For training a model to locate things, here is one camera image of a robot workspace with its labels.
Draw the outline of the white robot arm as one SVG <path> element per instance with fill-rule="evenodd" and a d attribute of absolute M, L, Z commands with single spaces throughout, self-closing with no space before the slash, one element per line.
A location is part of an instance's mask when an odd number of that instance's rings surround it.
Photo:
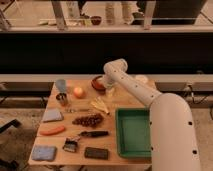
<path fill-rule="evenodd" d="M 117 59 L 104 65 L 103 84 L 119 83 L 150 110 L 152 171 L 201 171 L 196 130 L 188 103 L 174 93 L 161 93 L 126 73 Z"/>

